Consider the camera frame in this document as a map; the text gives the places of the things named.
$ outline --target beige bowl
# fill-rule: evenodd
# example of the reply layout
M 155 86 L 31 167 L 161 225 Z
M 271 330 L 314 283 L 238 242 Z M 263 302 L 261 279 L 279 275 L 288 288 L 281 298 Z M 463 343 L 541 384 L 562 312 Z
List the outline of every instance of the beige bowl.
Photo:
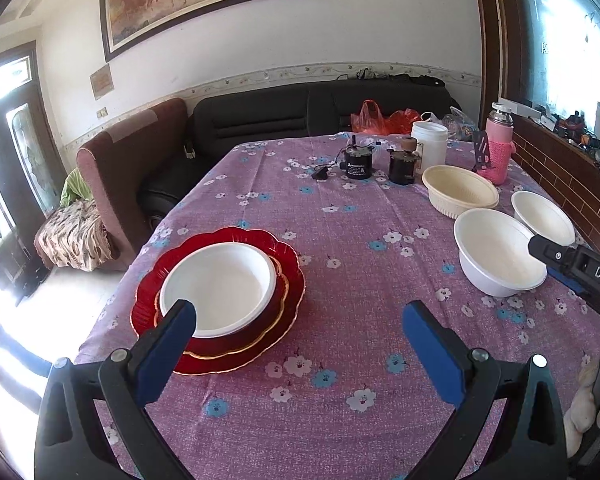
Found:
M 429 189 L 431 205 L 456 219 L 469 209 L 493 209 L 498 205 L 498 190 L 486 178 L 455 166 L 432 166 L 422 174 Z

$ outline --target brown sofa armrest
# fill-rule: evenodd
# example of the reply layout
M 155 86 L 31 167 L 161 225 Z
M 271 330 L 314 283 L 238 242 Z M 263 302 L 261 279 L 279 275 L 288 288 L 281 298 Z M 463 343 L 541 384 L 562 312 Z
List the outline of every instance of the brown sofa armrest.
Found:
M 185 102 L 171 99 L 100 132 L 78 150 L 78 168 L 120 251 L 120 269 L 136 259 L 151 236 L 136 199 L 140 184 L 182 149 L 186 122 Z

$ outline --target red plate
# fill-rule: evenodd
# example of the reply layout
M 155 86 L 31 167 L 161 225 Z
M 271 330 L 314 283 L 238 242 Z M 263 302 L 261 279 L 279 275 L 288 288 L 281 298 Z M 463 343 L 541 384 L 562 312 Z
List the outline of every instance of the red plate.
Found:
M 222 338 L 192 338 L 176 366 L 176 373 L 222 373 L 245 366 L 282 339 L 298 315 L 298 307 L 304 296 L 304 276 L 296 252 L 266 231 L 227 227 L 215 233 L 195 235 L 158 259 L 138 285 L 136 304 L 131 310 L 131 325 L 138 335 L 153 328 L 162 319 L 158 296 L 171 269 L 188 254 L 222 242 L 250 244 L 271 257 L 278 270 L 274 297 L 265 311 L 248 327 Z

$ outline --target pink thermos bottle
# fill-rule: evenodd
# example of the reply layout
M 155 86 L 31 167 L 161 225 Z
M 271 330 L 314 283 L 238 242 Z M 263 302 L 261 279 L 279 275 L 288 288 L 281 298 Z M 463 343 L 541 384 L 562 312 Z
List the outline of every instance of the pink thermos bottle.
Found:
M 513 144 L 513 117 L 511 108 L 499 103 L 493 104 L 493 111 L 487 119 L 487 138 L 491 154 L 491 168 L 480 170 L 478 174 L 491 180 L 496 186 L 507 179 L 509 159 L 516 152 Z

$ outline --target brown tiled wall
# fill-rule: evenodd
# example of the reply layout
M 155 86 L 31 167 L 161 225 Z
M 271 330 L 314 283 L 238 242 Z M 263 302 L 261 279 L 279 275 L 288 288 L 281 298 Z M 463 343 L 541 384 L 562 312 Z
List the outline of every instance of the brown tiled wall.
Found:
M 514 127 L 513 159 L 600 253 L 600 172 L 580 150 L 533 121 L 516 118 Z

